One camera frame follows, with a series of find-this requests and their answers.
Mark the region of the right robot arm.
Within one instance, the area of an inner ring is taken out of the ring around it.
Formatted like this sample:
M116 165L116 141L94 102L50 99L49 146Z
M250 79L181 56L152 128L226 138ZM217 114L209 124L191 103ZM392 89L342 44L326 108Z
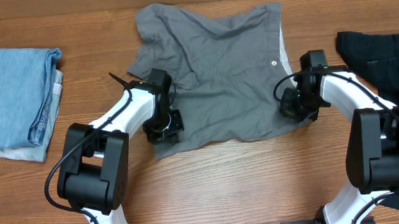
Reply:
M323 51L308 51L300 64L290 76L296 87L278 100L280 112L300 123L316 120L322 107L336 107L351 122L348 180L314 220L281 224L375 224L373 208L399 196L399 107L363 86L347 67L328 66Z

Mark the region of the grey shorts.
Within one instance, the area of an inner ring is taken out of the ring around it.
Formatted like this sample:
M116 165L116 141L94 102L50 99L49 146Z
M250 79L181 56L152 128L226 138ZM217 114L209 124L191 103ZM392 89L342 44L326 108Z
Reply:
M211 19L153 3L136 14L143 41L129 72L140 79L165 70L184 129L154 147L158 159L212 142L257 141L299 124L281 115L278 96L292 83L282 36L282 5Z

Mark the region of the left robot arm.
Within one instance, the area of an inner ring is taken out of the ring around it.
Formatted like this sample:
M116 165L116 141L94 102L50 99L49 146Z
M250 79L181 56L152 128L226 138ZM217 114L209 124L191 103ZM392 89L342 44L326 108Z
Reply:
M121 78L121 99L90 124L74 123L67 132L62 159L44 184L45 196L54 207L49 185L57 174L57 194L69 204L63 210L82 214L89 224L129 224L122 207L128 181L129 140L143 129L151 144L175 143L184 125L174 110L169 91L171 76L153 69L147 80Z

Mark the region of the black shorts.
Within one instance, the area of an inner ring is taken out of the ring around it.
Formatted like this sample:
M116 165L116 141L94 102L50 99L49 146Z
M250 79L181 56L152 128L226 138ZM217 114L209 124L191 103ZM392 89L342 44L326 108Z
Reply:
M335 46L349 69L399 106L399 34L338 32Z

